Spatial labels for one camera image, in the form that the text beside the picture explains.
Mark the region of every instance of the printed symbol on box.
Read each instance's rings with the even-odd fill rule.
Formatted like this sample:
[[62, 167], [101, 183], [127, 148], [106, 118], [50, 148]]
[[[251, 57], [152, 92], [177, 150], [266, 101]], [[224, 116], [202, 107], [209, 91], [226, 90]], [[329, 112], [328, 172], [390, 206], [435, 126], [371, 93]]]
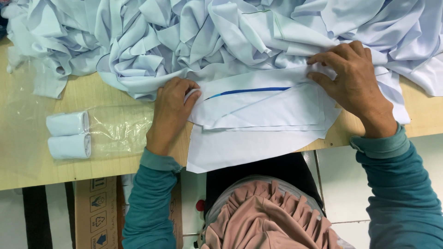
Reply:
[[99, 210], [100, 208], [105, 207], [106, 206], [106, 192], [91, 196], [89, 198], [89, 202], [91, 204], [91, 212], [94, 212], [95, 210]]
[[100, 249], [108, 244], [108, 231], [105, 230], [91, 238], [91, 249]]
[[106, 225], [106, 211], [91, 217], [91, 232], [97, 231]]
[[90, 185], [91, 192], [97, 191], [102, 188], [106, 188], [106, 178], [105, 177], [91, 179], [91, 185]]

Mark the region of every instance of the sleeve cuff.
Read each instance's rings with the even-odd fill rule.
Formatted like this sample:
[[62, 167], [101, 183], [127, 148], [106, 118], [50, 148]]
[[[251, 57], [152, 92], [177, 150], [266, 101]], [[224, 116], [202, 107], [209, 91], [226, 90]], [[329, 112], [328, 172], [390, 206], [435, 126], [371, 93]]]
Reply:
[[367, 157], [386, 159], [400, 156], [409, 149], [410, 142], [405, 133], [404, 126], [397, 122], [397, 132], [393, 136], [376, 139], [352, 136], [349, 142], [352, 148], [366, 154]]
[[179, 173], [183, 168], [172, 156], [159, 156], [146, 148], [140, 159], [140, 165], [158, 171], [173, 171]]

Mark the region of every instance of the teal sleeve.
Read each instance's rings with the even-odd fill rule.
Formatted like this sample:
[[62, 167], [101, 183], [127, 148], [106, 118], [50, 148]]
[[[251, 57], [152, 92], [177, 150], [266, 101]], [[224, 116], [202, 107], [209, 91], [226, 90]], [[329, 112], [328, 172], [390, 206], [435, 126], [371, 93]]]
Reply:
[[398, 125], [383, 139], [351, 139], [368, 175], [370, 248], [443, 248], [441, 202], [414, 145]]
[[171, 190], [177, 183], [175, 173], [181, 168], [172, 157], [145, 149], [129, 196], [130, 207], [122, 232], [125, 249], [176, 248], [168, 217]]

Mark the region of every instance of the hand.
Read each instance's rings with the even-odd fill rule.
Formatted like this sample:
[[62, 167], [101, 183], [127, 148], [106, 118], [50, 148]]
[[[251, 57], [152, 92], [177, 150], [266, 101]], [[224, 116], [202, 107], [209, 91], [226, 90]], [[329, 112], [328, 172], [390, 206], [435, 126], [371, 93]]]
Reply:
[[166, 156], [169, 146], [186, 123], [195, 102], [202, 94], [195, 91], [184, 103], [185, 95], [195, 88], [200, 88], [191, 80], [174, 77], [157, 91], [154, 119], [146, 133], [146, 149], [150, 152]]
[[343, 43], [326, 53], [315, 54], [308, 64], [320, 62], [337, 73], [334, 80], [322, 73], [310, 72], [307, 77], [317, 82], [346, 111], [362, 121], [366, 137], [380, 138], [396, 133], [393, 104], [378, 88], [372, 55], [360, 41]]

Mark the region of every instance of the blue stripe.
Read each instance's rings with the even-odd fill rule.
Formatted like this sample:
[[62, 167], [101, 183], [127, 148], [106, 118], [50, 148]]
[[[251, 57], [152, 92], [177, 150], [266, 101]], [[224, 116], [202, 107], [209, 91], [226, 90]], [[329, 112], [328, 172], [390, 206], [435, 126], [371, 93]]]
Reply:
[[228, 95], [228, 94], [234, 94], [234, 93], [247, 93], [247, 92], [265, 92], [265, 91], [285, 91], [288, 90], [290, 87], [264, 87], [264, 88], [255, 88], [255, 89], [243, 89], [243, 90], [232, 90], [232, 91], [226, 91], [223, 93], [219, 93], [216, 95], [213, 95], [207, 99], [218, 97], [221, 95]]

